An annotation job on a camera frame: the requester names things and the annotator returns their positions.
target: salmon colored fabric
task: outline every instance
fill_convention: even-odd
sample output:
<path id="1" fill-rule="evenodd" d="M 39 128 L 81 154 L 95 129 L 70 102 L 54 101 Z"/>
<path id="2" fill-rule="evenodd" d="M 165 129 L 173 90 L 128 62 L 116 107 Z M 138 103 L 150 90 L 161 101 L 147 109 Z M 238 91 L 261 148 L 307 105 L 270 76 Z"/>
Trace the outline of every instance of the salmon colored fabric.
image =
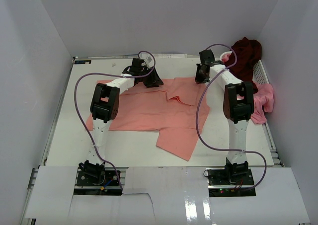
<path id="1" fill-rule="evenodd" d="M 198 141 L 195 113 L 204 84 L 196 84 L 193 77 L 163 79 L 164 85 L 146 88 L 142 83 L 122 93 L 119 110 L 111 131 L 159 130 L 157 147 L 182 159 L 189 160 Z M 204 97 L 199 113 L 199 129 L 209 114 Z M 87 127 L 93 129 L 91 115 Z"/>

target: white wall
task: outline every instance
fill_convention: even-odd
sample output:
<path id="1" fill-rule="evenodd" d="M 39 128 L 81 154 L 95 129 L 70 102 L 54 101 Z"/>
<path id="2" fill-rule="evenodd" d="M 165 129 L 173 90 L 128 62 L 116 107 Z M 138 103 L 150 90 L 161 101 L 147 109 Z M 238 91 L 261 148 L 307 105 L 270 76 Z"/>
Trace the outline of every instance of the white wall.
<path id="1" fill-rule="evenodd" d="M 20 221 L 70 54 L 40 0 L 0 0 L 0 224 Z"/>
<path id="2" fill-rule="evenodd" d="M 72 56 L 198 52 L 257 37 L 278 0 L 42 0 Z M 226 49 L 214 50 L 217 54 Z"/>
<path id="3" fill-rule="evenodd" d="M 318 225 L 318 0 L 279 0 L 263 28 L 263 63 L 275 89 L 269 125 Z"/>

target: wall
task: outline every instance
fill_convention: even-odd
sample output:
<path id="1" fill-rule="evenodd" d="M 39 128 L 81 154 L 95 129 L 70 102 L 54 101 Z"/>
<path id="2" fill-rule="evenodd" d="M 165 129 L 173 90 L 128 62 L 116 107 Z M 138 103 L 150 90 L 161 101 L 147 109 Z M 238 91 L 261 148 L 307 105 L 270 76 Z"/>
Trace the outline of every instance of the wall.
<path id="1" fill-rule="evenodd" d="M 40 0 L 0 0 L 0 224 L 20 222 L 71 56 Z"/>
<path id="2" fill-rule="evenodd" d="M 318 224 L 318 0 L 279 0 L 259 41 L 275 89 L 269 125 L 291 166 L 313 225 Z"/>
<path id="3" fill-rule="evenodd" d="M 73 56 L 198 52 L 257 37 L 278 0 L 42 0 Z M 214 50 L 216 54 L 226 51 Z"/>

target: dark red cloth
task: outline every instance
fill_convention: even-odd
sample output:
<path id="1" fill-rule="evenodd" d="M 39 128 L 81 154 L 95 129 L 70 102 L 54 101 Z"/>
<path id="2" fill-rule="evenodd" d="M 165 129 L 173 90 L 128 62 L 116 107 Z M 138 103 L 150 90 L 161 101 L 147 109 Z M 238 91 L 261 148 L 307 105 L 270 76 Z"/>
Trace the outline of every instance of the dark red cloth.
<path id="1" fill-rule="evenodd" d="M 257 40 L 249 40 L 244 37 L 242 40 L 236 41 L 232 46 L 238 57 L 236 65 L 230 68 L 230 72 L 242 81 L 253 82 L 253 68 L 254 65 L 262 57 L 262 46 Z M 225 66 L 234 63 L 234 54 L 231 54 L 229 60 L 225 62 Z M 253 83 L 254 93 L 257 93 L 257 87 Z"/>

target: white table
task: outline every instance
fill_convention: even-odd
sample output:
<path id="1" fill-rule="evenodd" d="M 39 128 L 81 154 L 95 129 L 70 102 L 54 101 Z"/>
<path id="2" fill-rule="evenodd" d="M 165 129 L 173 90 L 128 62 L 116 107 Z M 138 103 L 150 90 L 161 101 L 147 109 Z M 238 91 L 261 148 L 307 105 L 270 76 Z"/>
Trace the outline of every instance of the white table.
<path id="1" fill-rule="evenodd" d="M 47 165 L 77 165 L 84 162 L 92 146 L 90 138 L 82 126 L 74 106 L 74 86 L 84 74 L 98 72 L 120 74 L 131 64 L 132 59 L 92 60 L 88 65 L 74 65 L 61 108 L 56 130 L 51 143 Z M 161 78 L 195 76 L 199 59 L 157 59 L 156 69 Z M 84 78 L 78 87 L 78 105 L 84 118 L 90 114 L 89 108 L 96 81 L 110 77 L 93 75 Z M 207 93 L 207 103 L 211 110 L 203 128 L 205 141 L 218 148 L 229 147 L 229 127 L 223 115 L 223 90 L 213 83 Z M 227 152 L 219 152 L 205 147 L 198 141 L 190 161 L 156 147 L 158 132 L 109 132 L 106 148 L 107 160 L 117 167 L 131 166 L 224 166 Z M 262 125 L 250 121 L 247 128 L 246 150 L 262 153 L 268 165 L 273 165 L 268 142 Z M 250 166 L 263 166 L 261 157 L 248 154 Z"/>

